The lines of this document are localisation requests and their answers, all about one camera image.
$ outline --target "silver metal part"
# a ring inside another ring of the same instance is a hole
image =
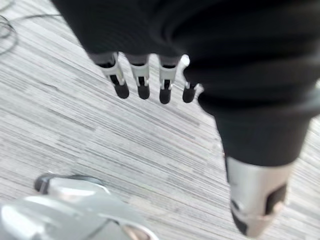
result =
[[[171,90],[172,85],[175,82],[177,67],[166,68],[160,65],[159,67],[159,75],[160,75],[160,88],[162,90],[165,89],[165,80],[169,80],[169,90]]]
[[[232,157],[227,157],[226,161],[231,191],[231,211],[246,225],[244,234],[256,238],[283,208],[284,202],[278,201],[272,211],[266,214],[268,196],[287,184],[293,164],[276,167],[258,166]]]
[[[84,180],[53,178],[48,195],[6,204],[1,218],[17,240],[159,240],[128,204]]]
[[[136,85],[140,87],[139,77],[144,78],[144,86],[149,85],[149,63],[146,63],[142,66],[136,66],[133,64],[130,64],[133,78],[135,79]]]
[[[121,66],[120,66],[120,63],[119,63],[119,60],[118,60],[118,55],[117,53],[113,53],[113,58],[114,58],[114,65],[112,67],[100,67],[102,73],[105,75],[105,77],[113,84],[113,81],[111,79],[111,76],[116,76],[118,82],[119,82],[119,85],[123,86],[126,81],[124,79],[124,74],[123,74],[123,71],[121,69]]]

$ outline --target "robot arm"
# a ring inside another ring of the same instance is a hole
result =
[[[43,195],[2,206],[2,240],[159,240],[99,179],[45,174],[35,189]]]

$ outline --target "black sleeve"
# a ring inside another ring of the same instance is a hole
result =
[[[180,3],[149,8],[153,36],[189,55],[184,75],[203,85],[198,101],[226,155],[260,166],[295,160],[320,113],[320,2]]]

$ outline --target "black rubber pad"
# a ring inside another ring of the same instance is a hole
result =
[[[191,103],[195,98],[196,90],[193,88],[184,88],[182,99],[185,103]]]
[[[159,95],[160,102],[162,104],[168,104],[171,99],[171,90],[169,89],[160,89]]]
[[[149,86],[138,86],[138,94],[141,99],[148,99],[150,96]]]
[[[115,85],[114,89],[119,98],[126,99],[127,97],[129,97],[129,89],[126,82],[124,83],[124,85]]]

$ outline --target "black cable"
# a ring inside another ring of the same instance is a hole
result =
[[[33,19],[33,18],[47,18],[47,17],[59,17],[60,14],[34,14],[34,15],[27,15],[22,17],[17,17],[12,20],[8,20],[6,17],[0,15],[0,41],[4,41],[4,39],[8,39],[10,36],[14,35],[13,43],[7,49],[0,51],[0,56],[4,55],[8,52],[11,52],[19,43],[19,35],[12,25],[12,23],[18,23],[20,21]]]

